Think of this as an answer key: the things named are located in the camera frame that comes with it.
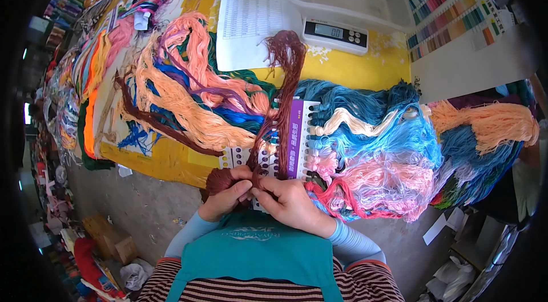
paper sheet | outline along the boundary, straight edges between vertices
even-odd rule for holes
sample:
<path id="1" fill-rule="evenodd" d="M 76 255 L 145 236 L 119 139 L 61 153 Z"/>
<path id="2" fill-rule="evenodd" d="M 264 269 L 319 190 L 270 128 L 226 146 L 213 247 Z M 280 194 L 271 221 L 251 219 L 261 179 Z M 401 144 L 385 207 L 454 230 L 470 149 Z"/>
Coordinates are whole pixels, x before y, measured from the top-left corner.
<path id="1" fill-rule="evenodd" d="M 217 25 L 217 67 L 222 72 L 267 68 L 264 39 L 280 30 L 300 34 L 299 12 L 287 0 L 221 0 Z"/>
<path id="2" fill-rule="evenodd" d="M 462 226 L 462 220 L 464 219 L 464 212 L 460 208 L 455 208 L 449 218 L 447 219 L 447 226 L 451 227 L 453 231 L 458 232 Z"/>
<path id="3" fill-rule="evenodd" d="M 446 224 L 447 221 L 445 219 L 445 215 L 443 215 L 442 213 L 442 215 L 440 215 L 440 217 L 436 220 L 432 227 L 430 227 L 430 229 L 427 230 L 426 233 L 424 233 L 424 235 L 422 236 L 422 239 L 424 239 L 424 242 L 427 246 L 432 242 L 432 240 L 434 240 L 434 238 L 438 234 L 440 234 Z"/>

cardboard box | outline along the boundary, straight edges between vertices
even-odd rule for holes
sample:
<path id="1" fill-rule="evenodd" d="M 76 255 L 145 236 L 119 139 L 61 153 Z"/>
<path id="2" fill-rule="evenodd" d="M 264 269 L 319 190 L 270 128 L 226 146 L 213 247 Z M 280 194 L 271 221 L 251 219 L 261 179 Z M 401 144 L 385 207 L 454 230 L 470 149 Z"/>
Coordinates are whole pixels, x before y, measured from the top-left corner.
<path id="1" fill-rule="evenodd" d="M 103 238 L 112 257 L 124 265 L 131 263 L 139 254 L 133 238 L 123 230 L 111 228 L 103 234 Z"/>
<path id="2" fill-rule="evenodd" d="M 108 221 L 106 221 L 106 219 L 100 214 L 83 219 L 82 225 L 84 226 L 86 232 L 89 233 L 89 235 L 97 243 L 100 257 L 103 260 L 110 259 L 112 254 L 107 247 L 103 235 L 112 229 L 112 225 L 109 224 Z"/>

light blue arm sleeve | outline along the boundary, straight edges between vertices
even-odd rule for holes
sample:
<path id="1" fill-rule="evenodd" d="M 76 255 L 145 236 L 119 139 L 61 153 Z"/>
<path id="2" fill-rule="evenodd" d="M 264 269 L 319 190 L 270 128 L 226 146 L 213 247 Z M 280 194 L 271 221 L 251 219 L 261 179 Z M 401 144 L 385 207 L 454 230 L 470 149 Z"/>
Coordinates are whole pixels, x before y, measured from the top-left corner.
<path id="1" fill-rule="evenodd" d="M 386 257 L 380 247 L 368 237 L 336 219 L 337 228 L 327 238 L 333 244 L 333 255 L 343 266 L 363 259 L 380 260 L 386 264 Z"/>
<path id="2" fill-rule="evenodd" d="M 185 227 L 177 233 L 166 250 L 164 257 L 181 258 L 182 249 L 189 242 L 193 242 L 203 235 L 215 230 L 219 223 L 210 223 L 203 220 L 196 211 Z"/>

wall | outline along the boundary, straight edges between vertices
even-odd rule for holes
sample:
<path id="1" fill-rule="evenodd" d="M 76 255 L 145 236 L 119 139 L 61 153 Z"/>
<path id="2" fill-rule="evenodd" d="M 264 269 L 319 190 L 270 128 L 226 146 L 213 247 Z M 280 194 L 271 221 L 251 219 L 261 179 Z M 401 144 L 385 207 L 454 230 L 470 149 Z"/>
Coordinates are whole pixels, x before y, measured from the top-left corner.
<path id="1" fill-rule="evenodd" d="M 25 153 L 23 155 L 23 168 L 19 170 L 19 180 L 21 181 L 21 191 L 22 201 L 25 207 L 25 215 L 27 218 L 27 223 L 33 224 L 40 221 L 40 216 L 42 216 L 43 210 L 36 192 L 36 186 L 31 172 L 31 155 L 30 155 L 30 146 L 29 142 L 25 142 Z"/>

scale display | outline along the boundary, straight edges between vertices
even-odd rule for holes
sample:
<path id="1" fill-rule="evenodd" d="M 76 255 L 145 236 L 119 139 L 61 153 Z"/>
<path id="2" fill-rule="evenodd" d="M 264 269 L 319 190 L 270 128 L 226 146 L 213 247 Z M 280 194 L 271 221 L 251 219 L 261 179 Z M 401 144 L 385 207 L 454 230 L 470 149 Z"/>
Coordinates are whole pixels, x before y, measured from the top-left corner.
<path id="1" fill-rule="evenodd" d="M 329 25 L 316 24 L 314 33 L 343 39 L 343 29 L 330 27 Z"/>

